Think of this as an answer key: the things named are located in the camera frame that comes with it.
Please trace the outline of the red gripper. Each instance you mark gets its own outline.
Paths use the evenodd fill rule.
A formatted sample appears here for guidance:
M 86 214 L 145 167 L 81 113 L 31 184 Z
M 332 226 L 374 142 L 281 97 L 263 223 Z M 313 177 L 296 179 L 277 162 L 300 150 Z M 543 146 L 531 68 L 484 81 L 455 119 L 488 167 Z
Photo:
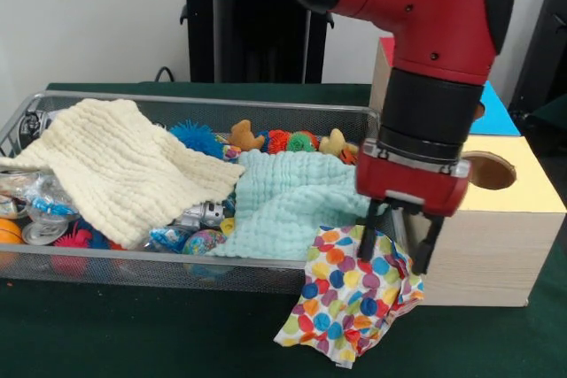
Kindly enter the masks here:
M 413 274 L 427 274 L 444 217 L 454 215 L 460 206 L 468 188 L 469 175 L 470 162 L 464 159 L 458 161 L 446 174 L 402 165 L 361 152 L 356 166 L 356 189 L 372 199 L 357 251 L 358 258 L 361 261 L 372 259 L 379 210 L 384 205 L 381 201 L 403 201 L 431 214 L 425 216 L 430 222 L 426 236 L 417 244 L 412 255 Z

